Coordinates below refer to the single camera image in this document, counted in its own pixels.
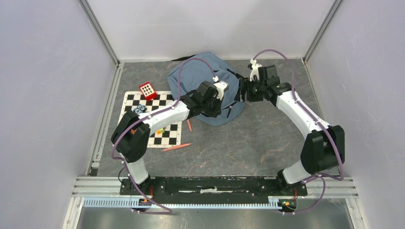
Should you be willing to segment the orange pencil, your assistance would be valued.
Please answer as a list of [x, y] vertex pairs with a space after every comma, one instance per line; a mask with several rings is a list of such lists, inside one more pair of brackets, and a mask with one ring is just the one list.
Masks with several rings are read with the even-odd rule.
[[189, 128], [189, 131], [192, 132], [192, 125], [191, 125], [191, 122], [190, 122], [189, 119], [187, 119], [187, 125], [188, 125], [188, 128]]
[[190, 145], [191, 145], [191, 143], [181, 144], [181, 145], [178, 145], [178, 146], [173, 146], [173, 147], [165, 148], [165, 149], [162, 150], [162, 152], [167, 152], [167, 151], [171, 151], [171, 150], [176, 150], [176, 149], [184, 148], [184, 147], [187, 147], [187, 146], [190, 146]]

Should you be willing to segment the blue student backpack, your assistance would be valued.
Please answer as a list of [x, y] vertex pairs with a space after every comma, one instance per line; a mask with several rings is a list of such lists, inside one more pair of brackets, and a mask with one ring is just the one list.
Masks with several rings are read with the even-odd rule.
[[[216, 118], [205, 117], [202, 114], [196, 116], [200, 121], [212, 125], [221, 126], [239, 116], [245, 106], [244, 102], [235, 99], [239, 81], [235, 76], [235, 69], [224, 60], [211, 52], [204, 52], [194, 56], [205, 60], [218, 76], [220, 81], [228, 83], [229, 88], [224, 93], [221, 105], [221, 114]], [[196, 90], [203, 81], [213, 83], [213, 73], [202, 61], [192, 60], [182, 62], [172, 69], [167, 76], [168, 84], [174, 100], [178, 97], [178, 92], [185, 95], [191, 90]]]

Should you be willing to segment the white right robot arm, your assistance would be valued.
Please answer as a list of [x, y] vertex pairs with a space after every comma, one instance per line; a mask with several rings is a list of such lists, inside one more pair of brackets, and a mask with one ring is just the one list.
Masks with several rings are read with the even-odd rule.
[[281, 83], [274, 65], [263, 66], [251, 61], [248, 78], [239, 78], [242, 101], [267, 100], [288, 116], [305, 138], [300, 159], [279, 171], [276, 189], [287, 195], [295, 184], [324, 176], [325, 170], [342, 169], [345, 157], [345, 133], [341, 126], [331, 126], [316, 115], [299, 97], [289, 83]]

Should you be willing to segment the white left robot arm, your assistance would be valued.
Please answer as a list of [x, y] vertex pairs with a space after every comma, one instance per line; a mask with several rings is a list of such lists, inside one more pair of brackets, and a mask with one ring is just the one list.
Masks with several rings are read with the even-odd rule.
[[149, 174], [143, 159], [149, 137], [159, 129], [200, 114], [217, 117], [221, 113], [227, 89], [228, 83], [224, 81], [204, 81], [197, 90], [178, 97], [165, 107], [141, 114], [128, 111], [123, 115], [111, 137], [112, 151], [119, 152], [118, 158], [128, 171], [134, 191], [142, 195], [150, 188]]

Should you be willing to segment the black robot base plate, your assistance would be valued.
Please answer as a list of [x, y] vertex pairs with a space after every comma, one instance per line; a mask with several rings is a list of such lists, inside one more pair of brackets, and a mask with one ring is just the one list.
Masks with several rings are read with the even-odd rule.
[[135, 187], [122, 179], [120, 194], [140, 189], [159, 204], [265, 204], [268, 197], [307, 196], [302, 183], [281, 184], [276, 177], [150, 177]]

